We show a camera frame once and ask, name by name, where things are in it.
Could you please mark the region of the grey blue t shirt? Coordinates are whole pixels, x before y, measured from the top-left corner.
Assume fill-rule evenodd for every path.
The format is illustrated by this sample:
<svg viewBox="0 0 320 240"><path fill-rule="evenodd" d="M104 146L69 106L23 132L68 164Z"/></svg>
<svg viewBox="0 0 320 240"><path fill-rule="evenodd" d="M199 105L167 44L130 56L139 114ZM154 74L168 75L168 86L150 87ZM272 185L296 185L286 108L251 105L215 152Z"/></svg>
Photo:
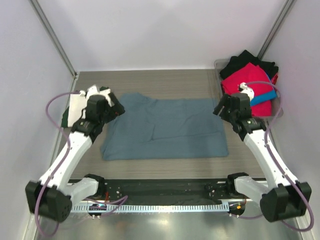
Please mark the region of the grey blue t shirt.
<svg viewBox="0 0 320 240"><path fill-rule="evenodd" d="M219 158L229 154L214 98L155 99L140 93L120 98L125 113L107 126L102 159Z"/></svg>

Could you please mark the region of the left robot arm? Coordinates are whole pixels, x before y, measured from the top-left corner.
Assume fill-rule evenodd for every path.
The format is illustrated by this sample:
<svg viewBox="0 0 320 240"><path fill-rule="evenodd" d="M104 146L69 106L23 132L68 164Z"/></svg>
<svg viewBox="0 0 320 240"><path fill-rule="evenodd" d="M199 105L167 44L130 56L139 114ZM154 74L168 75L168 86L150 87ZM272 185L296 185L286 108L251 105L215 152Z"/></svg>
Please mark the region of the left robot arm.
<svg viewBox="0 0 320 240"><path fill-rule="evenodd" d="M124 113L124 107L109 88L99 90L93 86L71 94L67 112L70 134L66 136L66 144L40 179L25 187L31 213L62 223L77 203L88 197L100 200L106 195L101 176L87 174L74 185L68 182L104 125Z"/></svg>

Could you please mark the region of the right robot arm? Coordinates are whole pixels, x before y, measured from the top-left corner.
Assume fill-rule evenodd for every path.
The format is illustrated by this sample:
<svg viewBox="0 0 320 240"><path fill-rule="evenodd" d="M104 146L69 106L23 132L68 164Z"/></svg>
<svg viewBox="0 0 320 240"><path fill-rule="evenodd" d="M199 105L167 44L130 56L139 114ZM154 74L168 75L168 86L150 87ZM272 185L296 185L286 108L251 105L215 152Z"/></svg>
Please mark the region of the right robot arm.
<svg viewBox="0 0 320 240"><path fill-rule="evenodd" d="M231 198L249 197L259 204L262 215L270 223L304 216L312 189L287 168L267 135L264 120L252 116L249 96L240 92L224 94L213 114L232 125L233 131L254 155L267 181L267 185L263 185L244 172L230 174L225 185L226 194Z"/></svg>

